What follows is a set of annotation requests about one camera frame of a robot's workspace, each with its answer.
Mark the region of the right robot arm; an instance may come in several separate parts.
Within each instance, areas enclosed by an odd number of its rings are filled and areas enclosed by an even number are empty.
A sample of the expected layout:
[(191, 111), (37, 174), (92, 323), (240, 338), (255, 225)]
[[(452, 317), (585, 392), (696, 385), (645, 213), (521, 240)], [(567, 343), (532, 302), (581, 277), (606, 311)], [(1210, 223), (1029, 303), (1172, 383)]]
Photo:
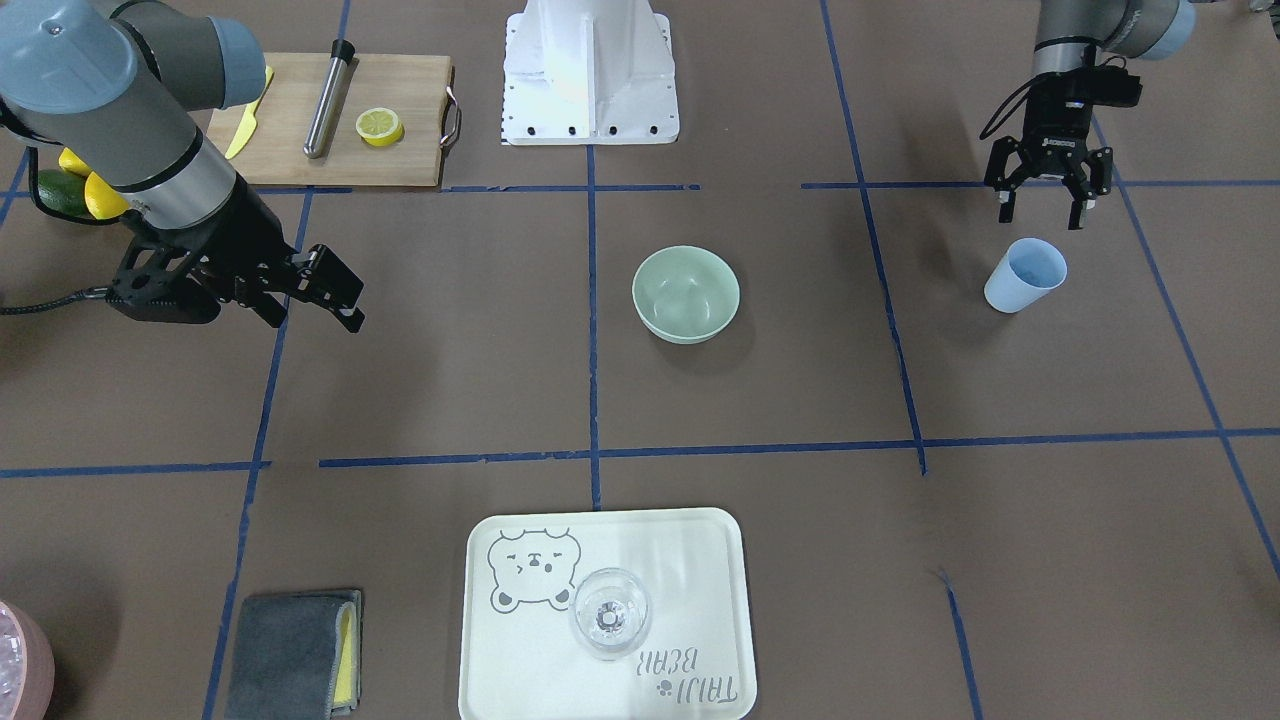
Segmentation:
[(266, 59), (238, 20), (161, 1), (5, 1), (3, 126), (32, 158), (72, 150), (125, 204), (133, 234), (100, 296), (138, 322), (204, 324), (221, 307), (270, 327), (283, 297), (348, 332), (362, 281), (326, 246), (301, 252), (192, 113), (252, 102)]

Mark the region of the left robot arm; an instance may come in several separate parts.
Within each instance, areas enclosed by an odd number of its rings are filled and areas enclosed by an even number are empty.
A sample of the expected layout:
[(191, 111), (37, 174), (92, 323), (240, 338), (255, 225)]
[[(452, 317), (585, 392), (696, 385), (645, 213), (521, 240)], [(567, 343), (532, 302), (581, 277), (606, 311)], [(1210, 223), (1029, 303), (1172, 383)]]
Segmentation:
[(992, 137), (1016, 111), (1021, 133), (997, 138), (983, 183), (998, 201), (998, 222), (1015, 217), (1029, 179), (1059, 181), (1070, 193), (1068, 227), (1079, 231), (1114, 187), (1114, 150), (1091, 149), (1094, 109), (1133, 108), (1143, 83), (1130, 60), (1161, 60), (1196, 28), (1190, 1), (1042, 1), (1030, 78), (992, 113), (979, 133)]

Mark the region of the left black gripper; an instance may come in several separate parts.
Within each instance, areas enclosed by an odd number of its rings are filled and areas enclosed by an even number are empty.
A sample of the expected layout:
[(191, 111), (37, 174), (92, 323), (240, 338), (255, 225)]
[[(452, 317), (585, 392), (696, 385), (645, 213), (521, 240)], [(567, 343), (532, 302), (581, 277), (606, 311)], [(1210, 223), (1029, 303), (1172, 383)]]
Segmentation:
[(1001, 102), (984, 126), (989, 138), (1018, 109), (1024, 110), (1021, 136), (996, 140), (984, 186), (998, 201), (998, 223), (1010, 224), (1016, 191), (1029, 179), (1055, 178), (1071, 196), (1070, 231), (1082, 231), (1097, 199), (1114, 187), (1114, 150), (1091, 150), (1093, 110), (1133, 108), (1140, 101), (1139, 76), (1121, 63), (1048, 72), (1027, 81)]

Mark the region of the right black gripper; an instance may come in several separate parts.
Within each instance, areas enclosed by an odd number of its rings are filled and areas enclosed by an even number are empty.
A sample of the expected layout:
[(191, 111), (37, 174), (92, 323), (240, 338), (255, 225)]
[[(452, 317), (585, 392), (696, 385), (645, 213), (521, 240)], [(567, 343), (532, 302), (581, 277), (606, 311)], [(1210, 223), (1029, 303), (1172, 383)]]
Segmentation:
[(283, 293), (324, 307), (349, 333), (364, 325), (364, 282), (326, 245), (296, 254), (280, 220), (242, 178), (220, 209), (191, 228), (161, 229), (133, 209), (122, 222), (133, 240), (106, 300), (132, 319), (205, 324), (221, 305), (236, 304), (279, 329)]

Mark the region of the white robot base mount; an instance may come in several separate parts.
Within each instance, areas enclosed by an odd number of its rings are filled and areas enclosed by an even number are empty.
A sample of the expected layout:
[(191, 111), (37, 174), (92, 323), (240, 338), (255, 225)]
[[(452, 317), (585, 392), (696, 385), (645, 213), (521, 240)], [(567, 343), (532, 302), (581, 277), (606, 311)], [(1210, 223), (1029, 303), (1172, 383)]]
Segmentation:
[(669, 18), (648, 1), (529, 1), (506, 20), (500, 141), (509, 146), (678, 140)]

